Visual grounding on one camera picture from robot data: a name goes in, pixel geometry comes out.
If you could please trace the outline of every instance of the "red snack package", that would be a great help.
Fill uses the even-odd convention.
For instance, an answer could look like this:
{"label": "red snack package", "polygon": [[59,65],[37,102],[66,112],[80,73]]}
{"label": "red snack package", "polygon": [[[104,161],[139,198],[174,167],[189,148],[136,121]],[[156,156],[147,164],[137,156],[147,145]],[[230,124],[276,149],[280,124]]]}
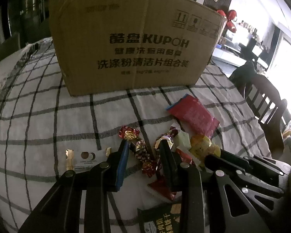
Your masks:
{"label": "red snack package", "polygon": [[168,107],[167,111],[178,119],[188,122],[197,134],[209,138],[213,136],[220,123],[197,98],[188,94]]}
{"label": "red snack package", "polygon": [[152,183],[149,183],[148,186],[170,201],[173,201],[177,194],[177,192],[171,192],[169,190],[164,177]]}

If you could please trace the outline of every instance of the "plaid tablecloth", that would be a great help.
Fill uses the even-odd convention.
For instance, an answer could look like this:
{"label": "plaid tablecloth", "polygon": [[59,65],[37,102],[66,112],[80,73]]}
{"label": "plaid tablecloth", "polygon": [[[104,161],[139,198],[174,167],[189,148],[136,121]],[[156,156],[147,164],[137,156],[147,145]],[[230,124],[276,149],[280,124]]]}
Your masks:
{"label": "plaid tablecloth", "polygon": [[[220,125],[212,139],[240,156],[270,156],[264,133],[249,106],[222,71],[208,65],[195,86],[159,87],[70,97],[51,40],[16,65],[0,93],[0,217],[17,231],[65,171],[66,149],[117,149],[122,125],[140,129],[147,146],[168,131],[165,110],[186,93],[197,97]],[[190,135],[187,124],[181,123]],[[148,178],[132,153],[123,187],[109,193],[112,232],[139,232],[137,208],[162,203],[145,190]],[[80,214],[83,228],[84,200]]]}

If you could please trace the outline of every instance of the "yellow candy wrapper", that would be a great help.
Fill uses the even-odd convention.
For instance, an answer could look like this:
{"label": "yellow candy wrapper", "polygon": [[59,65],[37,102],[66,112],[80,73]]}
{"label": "yellow candy wrapper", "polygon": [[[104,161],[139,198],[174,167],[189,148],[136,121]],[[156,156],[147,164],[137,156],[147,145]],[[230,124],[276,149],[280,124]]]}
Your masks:
{"label": "yellow candy wrapper", "polygon": [[220,147],[210,141],[207,136],[195,135],[191,137],[190,152],[200,160],[199,166],[204,167],[205,157],[214,154],[218,157],[221,156]]}

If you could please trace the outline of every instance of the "white candy wrapper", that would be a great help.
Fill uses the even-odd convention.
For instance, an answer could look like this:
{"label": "white candy wrapper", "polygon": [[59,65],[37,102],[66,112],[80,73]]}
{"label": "white candy wrapper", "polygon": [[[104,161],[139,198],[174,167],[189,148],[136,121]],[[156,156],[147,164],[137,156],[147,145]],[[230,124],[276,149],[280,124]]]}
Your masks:
{"label": "white candy wrapper", "polygon": [[79,152],[77,150],[66,150],[67,155],[67,168],[80,170],[85,168],[92,168],[95,165],[107,160],[106,150],[88,152]]}

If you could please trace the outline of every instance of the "snack bag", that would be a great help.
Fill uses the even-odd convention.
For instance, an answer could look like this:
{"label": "snack bag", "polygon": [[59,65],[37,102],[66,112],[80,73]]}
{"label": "snack bag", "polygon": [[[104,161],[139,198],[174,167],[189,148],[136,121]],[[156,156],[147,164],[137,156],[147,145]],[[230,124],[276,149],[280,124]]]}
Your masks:
{"label": "snack bag", "polygon": [[208,138],[213,136],[220,123],[197,98],[188,94],[168,107],[167,111],[178,119],[188,122],[197,134],[203,134]]}

